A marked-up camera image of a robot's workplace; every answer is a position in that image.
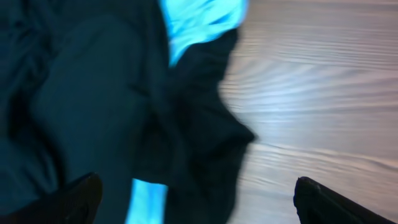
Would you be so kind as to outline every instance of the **wood grain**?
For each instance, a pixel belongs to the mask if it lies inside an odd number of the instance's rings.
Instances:
[[[299,223],[306,175],[398,222],[398,1],[252,0],[220,93],[257,135],[234,224]]]

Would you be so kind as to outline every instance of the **light blue cloth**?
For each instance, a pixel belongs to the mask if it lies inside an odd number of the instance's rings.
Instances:
[[[169,37],[170,66],[192,44],[217,39],[242,23],[246,0],[159,0]],[[133,180],[126,224],[162,224],[167,186]]]

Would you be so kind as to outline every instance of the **black garment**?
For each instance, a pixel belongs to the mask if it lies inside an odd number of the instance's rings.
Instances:
[[[394,224],[308,177],[298,179],[294,205],[301,224]]]
[[[164,223],[226,223],[254,138],[217,92],[237,30],[169,69],[156,0],[19,0],[11,15],[0,213],[97,172],[96,223],[124,222],[132,178],[169,186]]]

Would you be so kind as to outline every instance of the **brown wooden table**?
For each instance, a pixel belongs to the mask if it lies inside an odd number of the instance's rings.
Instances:
[[[398,0],[252,0],[220,92],[259,137],[231,223],[299,223],[303,175],[398,222]]]

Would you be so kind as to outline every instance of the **dark cloth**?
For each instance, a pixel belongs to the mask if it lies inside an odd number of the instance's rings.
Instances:
[[[18,0],[1,77],[0,213],[89,173],[95,223],[123,223],[131,180],[169,186],[164,223],[226,223],[253,134],[222,104],[237,30],[169,68],[154,0]]]
[[[296,182],[294,205],[301,224],[394,224],[308,177]]]

